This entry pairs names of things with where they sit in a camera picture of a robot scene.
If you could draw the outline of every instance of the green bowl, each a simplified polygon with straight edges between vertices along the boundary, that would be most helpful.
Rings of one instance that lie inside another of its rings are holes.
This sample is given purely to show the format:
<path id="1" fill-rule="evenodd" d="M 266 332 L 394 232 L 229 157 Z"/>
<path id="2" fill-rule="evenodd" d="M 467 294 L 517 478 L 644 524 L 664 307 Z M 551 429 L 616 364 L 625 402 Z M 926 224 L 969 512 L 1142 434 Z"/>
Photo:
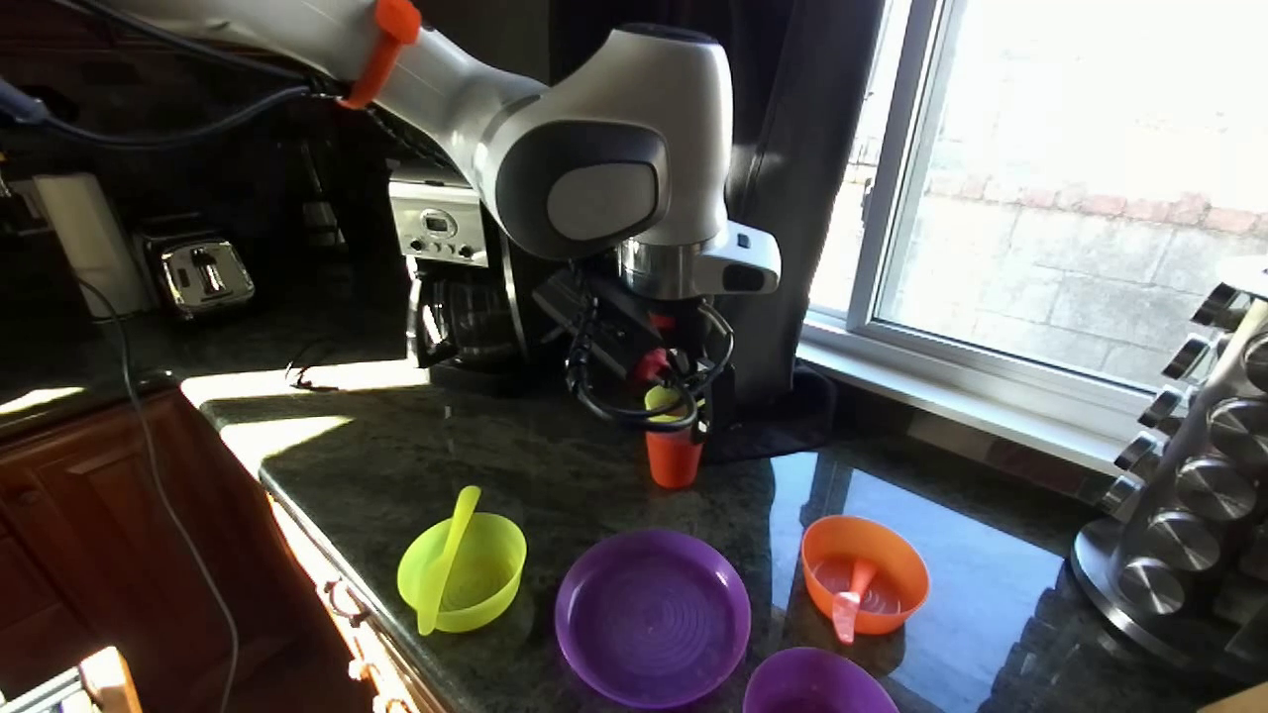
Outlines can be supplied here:
<path id="1" fill-rule="evenodd" d="M 438 595 L 427 586 L 438 586 L 439 578 L 446 534 L 447 534 L 447 520 L 427 525 L 399 555 L 398 595 L 411 611 L 419 611 L 419 603 Z M 476 512 L 459 542 L 459 555 L 452 558 L 452 570 L 439 595 L 438 629 L 467 635 L 506 614 L 521 595 L 522 562 L 528 562 L 528 540 L 521 524 L 491 512 Z"/>

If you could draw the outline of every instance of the wooden cabinet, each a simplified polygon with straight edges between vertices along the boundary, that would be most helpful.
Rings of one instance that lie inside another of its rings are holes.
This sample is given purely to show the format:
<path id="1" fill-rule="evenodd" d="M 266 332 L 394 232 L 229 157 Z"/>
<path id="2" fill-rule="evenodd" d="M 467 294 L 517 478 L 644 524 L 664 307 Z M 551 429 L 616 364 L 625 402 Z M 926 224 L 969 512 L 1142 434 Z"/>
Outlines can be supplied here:
<path id="1" fill-rule="evenodd" d="M 84 619 L 0 525 L 0 687 L 28 687 L 90 651 Z"/>
<path id="2" fill-rule="evenodd" d="M 398 643 L 372 619 L 357 583 L 308 540 L 308 529 L 281 504 L 274 504 L 274 520 L 295 558 L 307 567 L 312 588 L 321 595 L 329 623 L 344 639 L 352 652 L 352 673 L 372 681 L 378 687 L 372 707 L 378 713 L 446 713 L 439 698 L 403 660 Z"/>
<path id="3" fill-rule="evenodd" d="M 142 410 L 121 402 L 6 445 L 0 525 L 0 567 L 24 570 L 24 588 L 0 599 L 28 604 L 32 623 L 36 599 L 64 603 L 39 611 L 51 639 L 73 629 L 51 652 L 121 645 L 147 707 L 220 699 L 229 660 L 224 604 L 238 629 L 238 681 L 324 625 L 259 483 L 174 386 L 147 396 Z M 20 658 L 20 639 L 36 635 L 0 639 L 0 660 Z"/>

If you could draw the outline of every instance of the kitchen appliance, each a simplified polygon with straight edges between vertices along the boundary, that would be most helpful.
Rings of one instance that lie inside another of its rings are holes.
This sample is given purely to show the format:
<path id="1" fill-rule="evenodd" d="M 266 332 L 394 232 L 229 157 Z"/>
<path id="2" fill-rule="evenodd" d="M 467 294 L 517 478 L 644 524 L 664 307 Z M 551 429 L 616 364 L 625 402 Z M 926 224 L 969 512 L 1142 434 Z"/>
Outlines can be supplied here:
<path id="1" fill-rule="evenodd" d="M 199 219 L 164 219 L 141 232 L 151 276 L 179 320 L 199 320 L 254 299 L 238 244 Z"/>
<path id="2" fill-rule="evenodd" d="M 528 299 L 542 264 L 517 249 L 447 165 L 390 179 L 407 268 L 407 357 L 438 385 L 517 393 L 534 377 L 547 315 Z"/>
<path id="3" fill-rule="evenodd" d="M 1193 320 L 1069 570 L 1176 673 L 1250 684 L 1268 677 L 1268 273 L 1220 279 Z"/>

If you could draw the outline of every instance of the orange bowl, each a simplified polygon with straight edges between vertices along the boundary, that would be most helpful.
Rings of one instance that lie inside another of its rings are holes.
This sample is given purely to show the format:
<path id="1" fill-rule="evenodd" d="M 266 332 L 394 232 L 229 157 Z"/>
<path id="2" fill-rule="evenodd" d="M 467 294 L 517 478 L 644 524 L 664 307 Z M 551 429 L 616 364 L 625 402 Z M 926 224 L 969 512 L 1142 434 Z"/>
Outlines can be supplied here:
<path id="1" fill-rule="evenodd" d="M 804 525 L 800 578 L 813 604 L 833 623 L 838 588 L 850 586 L 856 558 L 868 558 L 876 567 L 876 578 L 856 614 L 856 629 L 901 629 L 926 599 L 926 570 L 920 551 L 903 534 L 872 520 L 826 516 L 813 525 Z"/>

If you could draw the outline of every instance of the purple plate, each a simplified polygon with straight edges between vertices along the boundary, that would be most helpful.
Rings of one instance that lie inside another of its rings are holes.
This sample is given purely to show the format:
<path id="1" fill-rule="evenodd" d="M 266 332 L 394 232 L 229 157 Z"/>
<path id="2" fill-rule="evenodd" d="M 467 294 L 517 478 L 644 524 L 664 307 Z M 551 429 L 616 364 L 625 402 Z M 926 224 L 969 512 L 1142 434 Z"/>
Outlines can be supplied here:
<path id="1" fill-rule="evenodd" d="M 856 660 L 796 645 L 765 658 L 745 684 L 745 713 L 901 713 Z"/>
<path id="2" fill-rule="evenodd" d="M 753 629 L 740 574 L 702 540 L 633 529 L 592 548 L 557 599 L 557 643 L 592 687 L 625 707 L 715 691 Z"/>

